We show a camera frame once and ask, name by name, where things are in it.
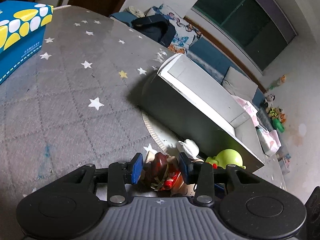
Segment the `white plush rabbit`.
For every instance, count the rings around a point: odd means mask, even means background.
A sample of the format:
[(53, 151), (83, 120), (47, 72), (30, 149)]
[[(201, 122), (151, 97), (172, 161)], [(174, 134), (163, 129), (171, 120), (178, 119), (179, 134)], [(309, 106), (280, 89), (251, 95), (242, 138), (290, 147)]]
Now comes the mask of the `white plush rabbit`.
[(196, 159), (200, 152), (196, 143), (190, 139), (176, 142), (176, 147), (179, 152), (184, 152), (190, 159)]

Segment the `green round toy figure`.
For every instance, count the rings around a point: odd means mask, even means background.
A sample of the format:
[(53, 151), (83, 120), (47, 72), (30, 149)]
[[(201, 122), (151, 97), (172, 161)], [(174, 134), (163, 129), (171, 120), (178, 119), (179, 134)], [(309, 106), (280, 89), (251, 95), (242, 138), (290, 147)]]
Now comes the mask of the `green round toy figure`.
[(234, 164), (243, 169), (246, 169), (246, 166), (243, 165), (241, 155), (233, 149), (225, 149), (216, 156), (208, 157), (206, 159), (206, 163), (211, 164), (215, 169), (217, 169), (218, 167), (225, 169), (229, 164)]

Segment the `red dress doll figure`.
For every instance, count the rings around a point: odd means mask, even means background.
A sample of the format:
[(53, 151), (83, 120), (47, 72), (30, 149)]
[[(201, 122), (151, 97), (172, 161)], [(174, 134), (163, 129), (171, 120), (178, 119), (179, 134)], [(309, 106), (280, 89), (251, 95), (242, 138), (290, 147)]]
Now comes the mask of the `red dress doll figure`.
[(186, 184), (178, 167), (178, 159), (162, 152), (149, 151), (139, 180), (160, 195), (192, 197), (195, 184)]

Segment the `round white paper plate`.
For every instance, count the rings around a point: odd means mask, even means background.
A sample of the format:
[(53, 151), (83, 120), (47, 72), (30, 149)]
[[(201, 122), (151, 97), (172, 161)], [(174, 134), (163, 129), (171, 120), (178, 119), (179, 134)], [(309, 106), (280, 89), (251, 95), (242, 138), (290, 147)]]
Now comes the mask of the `round white paper plate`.
[(142, 111), (142, 118), (146, 129), (159, 148), (167, 155), (178, 157), (179, 150), (176, 147), (178, 138), (174, 132), (162, 125), (153, 117), (149, 116), (144, 111)]

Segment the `white grey cardboard box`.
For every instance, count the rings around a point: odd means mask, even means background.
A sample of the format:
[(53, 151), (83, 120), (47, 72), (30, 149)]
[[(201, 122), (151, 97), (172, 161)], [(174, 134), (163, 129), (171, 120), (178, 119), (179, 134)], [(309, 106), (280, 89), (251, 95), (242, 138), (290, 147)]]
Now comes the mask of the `white grey cardboard box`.
[(240, 153), (249, 172), (265, 165), (249, 114), (183, 54), (168, 58), (147, 79), (139, 105), (179, 138), (195, 141), (206, 156), (233, 149)]

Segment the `pink white wipes pack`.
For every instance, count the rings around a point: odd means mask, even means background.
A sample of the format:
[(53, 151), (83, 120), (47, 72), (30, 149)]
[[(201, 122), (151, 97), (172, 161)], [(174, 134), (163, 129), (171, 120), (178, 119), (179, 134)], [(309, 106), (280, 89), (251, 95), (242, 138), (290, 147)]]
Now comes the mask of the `pink white wipes pack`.
[(281, 142), (278, 133), (275, 129), (268, 131), (261, 126), (256, 127), (258, 139), (262, 146), (263, 152), (271, 157), (278, 152), (281, 147)]

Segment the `grey star pattern tablecloth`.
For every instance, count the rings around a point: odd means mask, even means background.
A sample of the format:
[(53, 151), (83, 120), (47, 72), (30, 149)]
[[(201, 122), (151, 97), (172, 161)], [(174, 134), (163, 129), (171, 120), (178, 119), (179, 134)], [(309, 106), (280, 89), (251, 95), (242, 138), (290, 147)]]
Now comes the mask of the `grey star pattern tablecloth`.
[(1, 75), (1, 239), (21, 239), (18, 202), (59, 176), (159, 151), (138, 109), (171, 52), (80, 7), (55, 9), (44, 36)]

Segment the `clear plastic toy bin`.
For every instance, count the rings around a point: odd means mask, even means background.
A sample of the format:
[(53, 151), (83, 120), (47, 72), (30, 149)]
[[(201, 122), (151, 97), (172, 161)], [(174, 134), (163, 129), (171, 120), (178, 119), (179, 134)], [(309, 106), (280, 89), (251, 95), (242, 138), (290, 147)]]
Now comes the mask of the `clear plastic toy bin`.
[(291, 155), (289, 154), (286, 146), (282, 145), (276, 152), (276, 158), (278, 159), (279, 166), (283, 175), (290, 173), (290, 160)]

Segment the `grey cushion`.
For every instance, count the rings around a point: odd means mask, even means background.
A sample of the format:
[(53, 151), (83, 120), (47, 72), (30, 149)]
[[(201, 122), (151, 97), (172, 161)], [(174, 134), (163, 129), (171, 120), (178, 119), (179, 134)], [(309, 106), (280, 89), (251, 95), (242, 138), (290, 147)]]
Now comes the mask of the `grey cushion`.
[(229, 67), (222, 81), (222, 86), (231, 95), (253, 102), (258, 85), (233, 67)]

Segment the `blue sofa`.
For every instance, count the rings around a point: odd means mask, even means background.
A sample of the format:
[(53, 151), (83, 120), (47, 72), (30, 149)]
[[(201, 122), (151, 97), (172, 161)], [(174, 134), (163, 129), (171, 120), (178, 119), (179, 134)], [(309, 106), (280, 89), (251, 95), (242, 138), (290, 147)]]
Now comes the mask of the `blue sofa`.
[[(120, 22), (125, 23), (130, 28), (133, 28), (132, 21), (136, 20), (137, 17), (130, 12), (116, 12), (110, 15), (110, 18), (114, 18), (119, 20)], [(176, 35), (175, 38), (178, 38), (178, 27), (175, 27)], [(211, 77), (213, 77), (218, 83), (222, 84), (224, 78), (227, 75), (229, 68), (233, 68), (240, 72), (242, 75), (246, 76), (247, 79), (251, 80), (249, 82), (250, 87), (253, 87), (251, 83), (255, 83), (232, 59), (230, 59), (224, 52), (222, 52), (219, 48), (213, 45), (211, 42), (207, 41), (202, 35), (194, 35), (193, 42), (191, 45), (183, 45), (179, 47), (174, 43), (174, 39), (172, 43), (168, 47), (169, 50), (174, 53), (183, 53), (188, 58), (193, 60), (196, 64), (198, 64), (202, 69), (204, 69)], [(258, 86), (254, 89), (254, 95), (252, 98), (249, 97), (248, 94), (247, 101), (250, 101), (253, 105), (260, 108), (260, 104), (263, 103), (265, 97), (262, 91), (258, 88)]]

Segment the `butterfly print pillow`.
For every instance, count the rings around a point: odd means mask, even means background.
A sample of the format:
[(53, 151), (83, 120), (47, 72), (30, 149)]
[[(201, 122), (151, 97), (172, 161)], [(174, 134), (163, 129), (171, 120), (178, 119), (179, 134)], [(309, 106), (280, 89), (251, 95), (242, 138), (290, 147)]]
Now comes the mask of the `butterfly print pillow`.
[(199, 29), (181, 18), (177, 12), (165, 4), (159, 7), (151, 7), (146, 15), (151, 16), (155, 14), (162, 15), (175, 27), (176, 34), (168, 47), (174, 53), (186, 54), (190, 46), (202, 36)]

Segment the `dark blue backpack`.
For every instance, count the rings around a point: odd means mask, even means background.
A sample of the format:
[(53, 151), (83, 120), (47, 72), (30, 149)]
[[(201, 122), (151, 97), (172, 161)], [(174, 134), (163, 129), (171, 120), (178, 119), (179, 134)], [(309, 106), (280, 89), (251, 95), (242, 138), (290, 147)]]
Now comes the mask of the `dark blue backpack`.
[(141, 17), (131, 22), (133, 29), (168, 48), (175, 37), (176, 29), (162, 15)]

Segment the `dark window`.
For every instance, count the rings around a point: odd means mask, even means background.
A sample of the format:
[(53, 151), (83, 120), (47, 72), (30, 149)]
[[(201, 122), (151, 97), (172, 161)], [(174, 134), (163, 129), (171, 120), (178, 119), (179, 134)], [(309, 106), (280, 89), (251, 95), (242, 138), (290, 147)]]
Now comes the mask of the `dark window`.
[(197, 0), (193, 8), (222, 29), (261, 71), (296, 36), (274, 0)]

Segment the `blue yellow tissue box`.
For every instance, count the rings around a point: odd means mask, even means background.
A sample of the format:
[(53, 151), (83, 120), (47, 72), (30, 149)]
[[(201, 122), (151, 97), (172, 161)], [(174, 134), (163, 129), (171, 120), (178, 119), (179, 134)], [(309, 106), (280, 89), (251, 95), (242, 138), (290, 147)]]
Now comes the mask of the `blue yellow tissue box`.
[(1, 3), (0, 83), (42, 47), (52, 5), (7, 0)]

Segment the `orange flower wall decoration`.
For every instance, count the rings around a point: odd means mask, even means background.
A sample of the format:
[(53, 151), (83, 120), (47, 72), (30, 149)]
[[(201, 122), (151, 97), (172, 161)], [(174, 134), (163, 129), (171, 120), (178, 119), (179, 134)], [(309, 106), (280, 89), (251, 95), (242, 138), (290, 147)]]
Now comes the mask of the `orange flower wall decoration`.
[(276, 87), (281, 86), (286, 81), (286, 75), (282, 75), (281, 77), (277, 78), (276, 80), (272, 81), (267, 88), (267, 91), (273, 90)]

